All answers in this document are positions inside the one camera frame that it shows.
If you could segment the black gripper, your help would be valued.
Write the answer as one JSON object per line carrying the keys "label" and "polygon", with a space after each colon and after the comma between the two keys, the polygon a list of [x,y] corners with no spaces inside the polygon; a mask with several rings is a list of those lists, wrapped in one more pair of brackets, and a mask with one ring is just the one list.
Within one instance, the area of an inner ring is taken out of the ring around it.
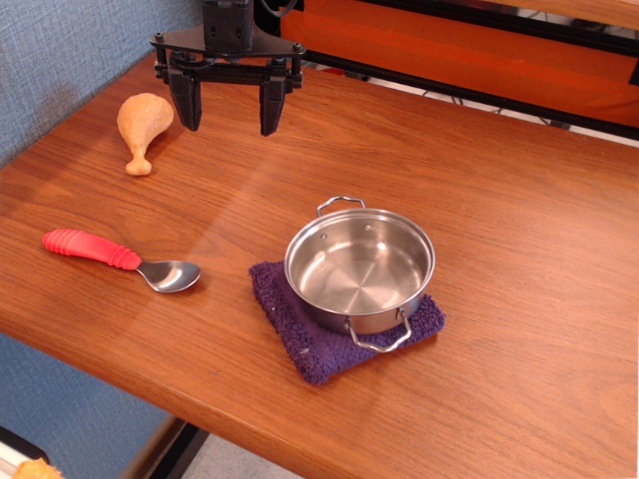
{"label": "black gripper", "polygon": [[275,133],[286,94],[303,85],[306,47],[262,30],[252,1],[203,1],[203,24],[187,30],[158,32],[156,77],[169,82],[182,125],[199,130],[200,82],[260,87],[261,134]]}

